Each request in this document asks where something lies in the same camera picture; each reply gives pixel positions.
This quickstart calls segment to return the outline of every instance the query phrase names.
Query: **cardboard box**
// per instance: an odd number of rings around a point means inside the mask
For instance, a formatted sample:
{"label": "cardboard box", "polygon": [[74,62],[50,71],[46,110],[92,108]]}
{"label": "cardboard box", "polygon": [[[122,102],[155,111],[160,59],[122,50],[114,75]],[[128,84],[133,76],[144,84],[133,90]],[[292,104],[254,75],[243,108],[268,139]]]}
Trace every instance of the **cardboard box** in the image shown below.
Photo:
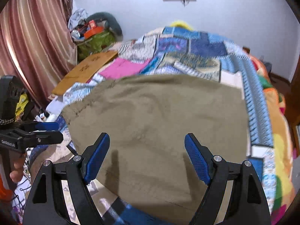
{"label": "cardboard box", "polygon": [[111,62],[117,56],[117,51],[100,52],[88,56],[59,82],[52,94],[63,95],[75,82],[86,83],[103,65]]}

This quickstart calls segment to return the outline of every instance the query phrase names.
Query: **metal screw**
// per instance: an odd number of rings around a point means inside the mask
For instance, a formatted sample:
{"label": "metal screw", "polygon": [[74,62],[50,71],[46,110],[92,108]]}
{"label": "metal screw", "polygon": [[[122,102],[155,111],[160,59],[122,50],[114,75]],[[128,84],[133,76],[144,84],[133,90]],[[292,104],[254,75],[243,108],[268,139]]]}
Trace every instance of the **metal screw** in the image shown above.
{"label": "metal screw", "polygon": [[51,162],[50,162],[49,160],[46,160],[46,161],[44,161],[43,165],[46,167],[46,166],[49,166],[50,163],[51,163]]}
{"label": "metal screw", "polygon": [[250,167],[252,165],[251,162],[249,162],[249,161],[245,161],[244,163],[247,167]]}
{"label": "metal screw", "polygon": [[214,160],[216,162],[220,162],[222,160],[222,157],[220,157],[220,156],[214,156]]}
{"label": "metal screw", "polygon": [[74,157],[73,157],[73,160],[74,160],[75,162],[78,162],[78,161],[81,160],[81,156],[74,156]]}

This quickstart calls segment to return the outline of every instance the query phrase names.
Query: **wrinkled cloth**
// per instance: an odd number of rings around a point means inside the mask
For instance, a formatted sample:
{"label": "wrinkled cloth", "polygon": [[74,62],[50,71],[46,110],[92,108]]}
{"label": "wrinkled cloth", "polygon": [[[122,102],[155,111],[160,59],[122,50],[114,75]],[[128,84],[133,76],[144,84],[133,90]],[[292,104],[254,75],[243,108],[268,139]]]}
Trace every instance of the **wrinkled cloth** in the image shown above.
{"label": "wrinkled cloth", "polygon": [[86,19],[88,16],[89,15],[84,8],[76,10],[69,19],[69,30],[71,31],[72,29],[74,29],[78,25],[80,20]]}
{"label": "wrinkled cloth", "polygon": [[[240,90],[196,77],[107,80],[62,115],[79,154],[101,132],[110,135],[100,183],[133,207],[175,224],[188,224],[207,188],[185,151],[187,133],[227,161],[246,158],[248,116]],[[225,196],[228,201],[230,192]]]}

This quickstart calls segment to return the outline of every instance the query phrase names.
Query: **pink curtain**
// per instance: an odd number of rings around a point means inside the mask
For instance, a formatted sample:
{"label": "pink curtain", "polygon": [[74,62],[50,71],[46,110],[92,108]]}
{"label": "pink curtain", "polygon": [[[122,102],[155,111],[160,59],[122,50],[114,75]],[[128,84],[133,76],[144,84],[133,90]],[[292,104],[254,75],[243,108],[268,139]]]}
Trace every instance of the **pink curtain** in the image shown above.
{"label": "pink curtain", "polygon": [[0,75],[21,78],[40,107],[77,64],[67,27],[71,6],[72,0],[9,0],[0,14]]}

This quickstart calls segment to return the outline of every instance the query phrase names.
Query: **white wall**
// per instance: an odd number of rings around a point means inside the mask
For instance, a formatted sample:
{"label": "white wall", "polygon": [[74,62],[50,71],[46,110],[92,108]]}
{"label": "white wall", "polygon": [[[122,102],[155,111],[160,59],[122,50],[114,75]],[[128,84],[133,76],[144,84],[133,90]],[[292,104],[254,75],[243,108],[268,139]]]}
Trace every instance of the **white wall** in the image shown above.
{"label": "white wall", "polygon": [[124,39],[184,20],[196,30],[217,33],[247,46],[272,71],[291,79],[299,58],[300,24],[285,0],[75,0],[89,14],[112,13]]}

